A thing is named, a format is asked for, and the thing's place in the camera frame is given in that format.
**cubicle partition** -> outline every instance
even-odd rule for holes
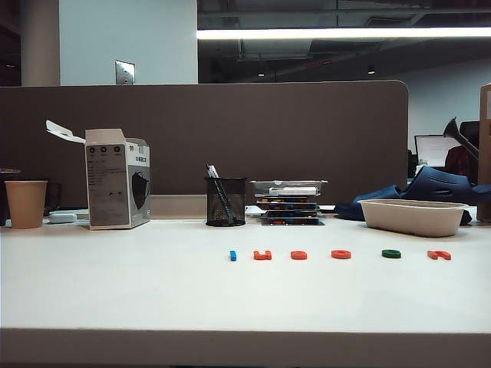
[[[153,194],[204,194],[206,163],[226,177],[328,180],[321,204],[406,182],[398,81],[4,87],[0,104],[0,166],[61,183],[64,207],[87,205],[84,150],[46,133],[46,119],[77,136],[144,138]]]

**slipper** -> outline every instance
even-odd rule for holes
[[[396,186],[388,186],[376,192],[359,195],[352,203],[336,205],[334,212],[345,219],[364,221],[363,210],[358,202],[360,199],[411,199],[477,205],[479,202],[491,200],[491,184],[471,186],[466,176],[424,166],[404,191]]]

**plastic tray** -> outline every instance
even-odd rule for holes
[[[258,203],[311,203],[309,197],[278,197],[276,195],[261,196]]]
[[[251,181],[254,195],[262,196],[319,196],[325,180]]]
[[[317,209],[317,203],[310,202],[310,203],[302,203],[302,202],[280,202],[280,203],[264,203],[264,202],[259,202],[257,201],[256,205],[260,209],[287,209],[287,210],[293,210],[293,209],[310,209],[312,211],[315,211]]]
[[[317,211],[315,210],[301,210],[301,209],[294,209],[294,210],[268,210],[265,214],[266,217],[273,217],[273,218],[278,218],[278,217],[317,217]]]
[[[463,210],[468,207],[463,203],[403,199],[364,199],[359,202],[369,227],[427,237],[454,235],[459,229]]]
[[[323,225],[324,223],[318,218],[261,218],[263,225]]]

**ceiling light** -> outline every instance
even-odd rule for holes
[[[312,29],[207,29],[199,40],[272,40],[310,38],[464,38],[491,37],[491,27],[458,28],[312,28]]]

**cardboard box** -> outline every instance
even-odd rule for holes
[[[85,140],[49,120],[48,132],[85,145],[91,230],[133,228],[150,220],[150,148],[121,129],[85,130]]]
[[[491,184],[491,84],[481,87],[479,122],[479,184]],[[491,222],[491,201],[477,206],[477,219]]]

